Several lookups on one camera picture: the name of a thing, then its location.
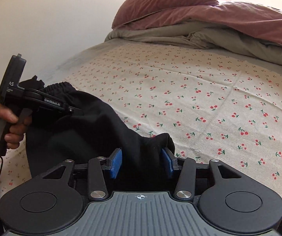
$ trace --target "gray ribbed plate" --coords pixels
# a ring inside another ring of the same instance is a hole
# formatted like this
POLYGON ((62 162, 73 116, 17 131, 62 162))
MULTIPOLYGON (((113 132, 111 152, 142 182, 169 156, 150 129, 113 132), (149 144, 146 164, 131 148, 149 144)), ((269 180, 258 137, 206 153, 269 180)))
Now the gray ribbed plate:
MULTIPOLYGON (((206 223, 190 203, 175 201, 167 192, 115 192, 107 201, 91 203, 76 223, 50 236, 229 235, 206 223)), ((279 236, 276 232, 261 235, 279 236)))

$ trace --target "hand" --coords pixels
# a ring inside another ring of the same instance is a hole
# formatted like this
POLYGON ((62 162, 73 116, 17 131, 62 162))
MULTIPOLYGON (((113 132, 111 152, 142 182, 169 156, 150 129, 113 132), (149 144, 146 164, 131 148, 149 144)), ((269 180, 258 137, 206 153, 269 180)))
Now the hand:
MULTIPOLYGON (((0 118, 7 122, 15 124, 18 122, 18 117, 7 107, 0 104, 0 118)), ((10 133, 5 135, 5 141, 9 149, 19 147, 19 142, 23 140, 23 134, 27 131, 27 127, 32 123, 32 118, 25 118, 22 124, 15 124, 10 127, 10 133)))

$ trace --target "wire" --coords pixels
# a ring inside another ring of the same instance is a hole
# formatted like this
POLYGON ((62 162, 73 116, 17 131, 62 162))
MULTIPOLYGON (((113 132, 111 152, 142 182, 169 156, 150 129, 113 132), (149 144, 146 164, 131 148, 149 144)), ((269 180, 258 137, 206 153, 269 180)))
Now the wire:
POLYGON ((0 156, 0 159, 2 159, 2 164, 0 165, 0 174, 1 174, 2 173, 3 158, 0 156))

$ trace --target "metal pin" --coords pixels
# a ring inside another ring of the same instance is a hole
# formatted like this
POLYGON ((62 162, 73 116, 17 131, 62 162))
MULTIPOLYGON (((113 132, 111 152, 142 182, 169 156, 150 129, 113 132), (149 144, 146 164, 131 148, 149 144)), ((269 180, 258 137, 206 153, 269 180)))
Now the metal pin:
POLYGON ((176 196, 179 197, 179 198, 182 198, 182 199, 188 199, 191 197, 191 192, 189 191, 178 191, 176 193, 176 196))
POLYGON ((94 199, 100 199, 105 197, 106 193, 103 191, 93 191, 90 193, 91 197, 94 199))

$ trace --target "cherry print bedsheet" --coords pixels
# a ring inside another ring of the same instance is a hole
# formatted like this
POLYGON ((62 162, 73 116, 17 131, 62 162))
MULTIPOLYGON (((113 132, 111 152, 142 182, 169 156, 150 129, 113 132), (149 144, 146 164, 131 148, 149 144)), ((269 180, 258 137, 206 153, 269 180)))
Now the cherry print bedsheet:
MULTIPOLYGON (((282 197, 281 75, 209 51, 127 43, 65 80, 110 104, 139 134, 168 132, 176 156, 220 159, 282 197)), ((30 177, 19 148, 11 152, 20 160, 5 162, 1 195, 30 177)))

